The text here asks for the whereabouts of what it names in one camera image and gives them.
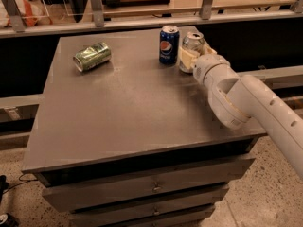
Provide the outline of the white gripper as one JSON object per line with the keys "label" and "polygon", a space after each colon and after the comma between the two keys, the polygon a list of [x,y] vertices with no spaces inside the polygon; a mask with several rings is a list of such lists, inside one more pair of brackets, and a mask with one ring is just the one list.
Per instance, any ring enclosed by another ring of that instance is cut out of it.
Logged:
{"label": "white gripper", "polygon": [[186,50],[183,47],[179,48],[180,69],[182,71],[193,69],[193,77],[198,83],[203,83],[206,74],[215,66],[230,65],[225,57],[216,54],[217,51],[208,42],[204,42],[203,53],[204,55],[199,57],[200,53],[197,51]]}

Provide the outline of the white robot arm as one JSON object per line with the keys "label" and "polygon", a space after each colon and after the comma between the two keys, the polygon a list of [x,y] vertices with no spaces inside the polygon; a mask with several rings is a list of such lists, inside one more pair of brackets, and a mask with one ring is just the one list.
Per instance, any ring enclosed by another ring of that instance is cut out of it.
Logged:
{"label": "white robot arm", "polygon": [[180,46],[179,58],[205,87],[208,104],[223,125],[236,130],[255,118],[303,178],[303,119],[297,113],[260,79],[237,74],[221,55]]}

